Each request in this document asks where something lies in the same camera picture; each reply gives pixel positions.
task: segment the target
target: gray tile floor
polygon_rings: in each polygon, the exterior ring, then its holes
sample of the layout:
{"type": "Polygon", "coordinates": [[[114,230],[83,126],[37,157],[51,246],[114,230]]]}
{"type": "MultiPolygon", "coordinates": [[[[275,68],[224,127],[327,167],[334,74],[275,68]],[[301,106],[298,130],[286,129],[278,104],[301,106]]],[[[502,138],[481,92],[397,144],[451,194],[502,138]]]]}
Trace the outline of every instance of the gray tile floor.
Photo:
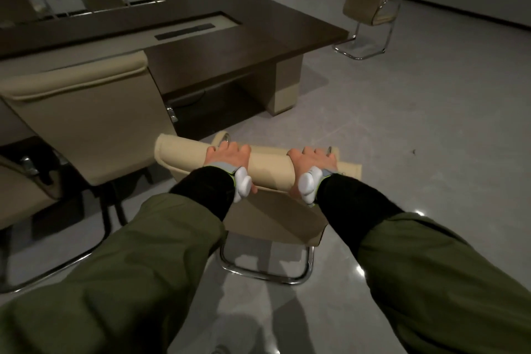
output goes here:
{"type": "MultiPolygon", "coordinates": [[[[344,0],[275,1],[355,28],[342,15],[344,0]]],[[[363,27],[360,44],[373,48],[386,30],[363,27]]],[[[531,288],[529,62],[530,32],[403,2],[385,55],[352,61],[329,47],[308,53],[294,109],[229,131],[254,144],[338,146],[342,160],[363,165],[365,182],[455,230],[531,288]]],[[[173,184],[159,181],[151,188],[141,181],[140,194],[125,203],[128,216],[173,184]]],[[[94,227],[78,233],[96,239],[94,227]]],[[[298,247],[231,237],[227,250],[242,265],[287,274],[301,268],[298,247]]],[[[211,258],[169,352],[210,353],[219,345],[231,354],[404,352],[330,228],[315,250],[313,275],[295,288],[228,274],[211,258]]]]}

